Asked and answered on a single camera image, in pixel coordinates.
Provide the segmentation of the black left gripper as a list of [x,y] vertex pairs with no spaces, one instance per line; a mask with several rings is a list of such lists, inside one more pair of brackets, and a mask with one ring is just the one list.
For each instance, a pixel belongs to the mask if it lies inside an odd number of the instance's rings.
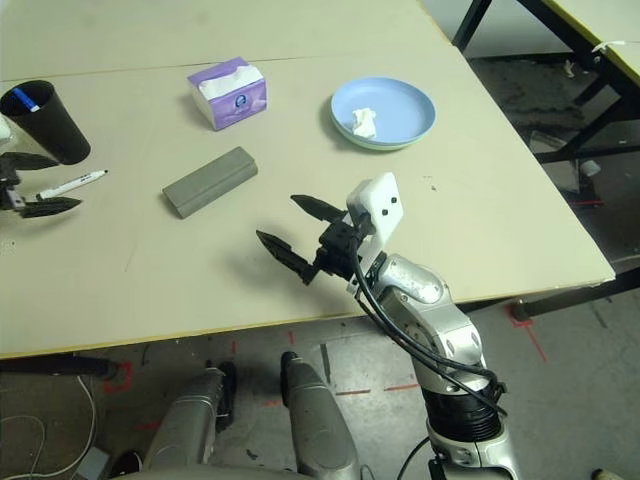
[[54,197],[39,201],[24,201],[16,187],[21,180],[19,171],[41,170],[58,166],[59,163],[45,155],[5,152],[1,155],[1,209],[19,212],[24,218],[58,215],[79,206],[82,201],[68,197]]

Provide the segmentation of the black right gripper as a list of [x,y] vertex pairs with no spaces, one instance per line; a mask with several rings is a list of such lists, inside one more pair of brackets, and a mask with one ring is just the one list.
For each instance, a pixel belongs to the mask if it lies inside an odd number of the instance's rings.
[[358,248],[364,238],[373,232],[370,215],[359,215],[356,223],[347,223],[346,210],[341,210],[310,195],[294,194],[290,199],[312,217],[329,223],[319,237],[320,247],[312,264],[296,254],[279,237],[257,230],[256,235],[267,251],[282,265],[293,271],[309,285],[318,272],[351,278],[355,273],[352,248]]

